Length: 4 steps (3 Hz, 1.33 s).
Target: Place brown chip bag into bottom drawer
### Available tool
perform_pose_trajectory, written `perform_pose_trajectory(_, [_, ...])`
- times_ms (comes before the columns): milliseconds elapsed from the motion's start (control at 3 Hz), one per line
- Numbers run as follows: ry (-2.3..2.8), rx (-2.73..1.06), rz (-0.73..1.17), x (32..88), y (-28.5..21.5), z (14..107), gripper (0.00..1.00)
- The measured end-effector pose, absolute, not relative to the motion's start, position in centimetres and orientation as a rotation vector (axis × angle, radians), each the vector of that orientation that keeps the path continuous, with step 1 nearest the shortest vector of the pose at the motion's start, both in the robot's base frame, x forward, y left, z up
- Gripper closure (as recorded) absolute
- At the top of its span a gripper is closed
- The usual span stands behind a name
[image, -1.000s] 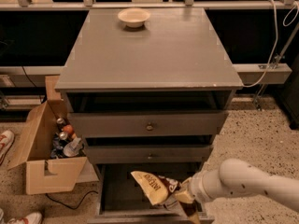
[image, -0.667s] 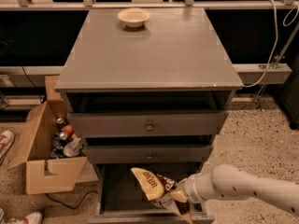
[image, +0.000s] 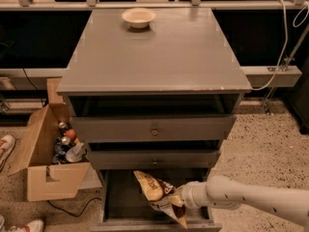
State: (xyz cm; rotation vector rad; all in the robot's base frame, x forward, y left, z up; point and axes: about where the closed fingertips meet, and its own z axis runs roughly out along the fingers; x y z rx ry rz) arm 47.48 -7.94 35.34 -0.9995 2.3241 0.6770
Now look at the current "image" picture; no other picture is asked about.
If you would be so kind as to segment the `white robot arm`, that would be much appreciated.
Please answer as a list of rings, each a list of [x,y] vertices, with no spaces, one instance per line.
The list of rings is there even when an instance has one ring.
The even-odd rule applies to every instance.
[[[205,182],[189,182],[169,197],[177,207],[198,209],[237,209],[240,204],[272,214],[309,232],[309,191],[246,185],[225,176],[212,176]]]

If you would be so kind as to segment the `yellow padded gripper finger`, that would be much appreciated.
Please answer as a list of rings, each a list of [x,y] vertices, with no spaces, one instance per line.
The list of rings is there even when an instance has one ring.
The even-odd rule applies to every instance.
[[[177,206],[177,207],[180,207],[180,208],[183,206],[183,199],[181,198],[181,196],[178,193],[173,193],[173,194],[169,195],[168,199],[169,199],[170,203],[174,206]]]

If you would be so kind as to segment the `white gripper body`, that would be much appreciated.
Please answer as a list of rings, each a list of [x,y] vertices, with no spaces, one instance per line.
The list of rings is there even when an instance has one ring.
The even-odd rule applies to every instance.
[[[208,207],[210,199],[207,194],[206,182],[189,182],[182,186],[181,198],[188,209],[199,209]]]

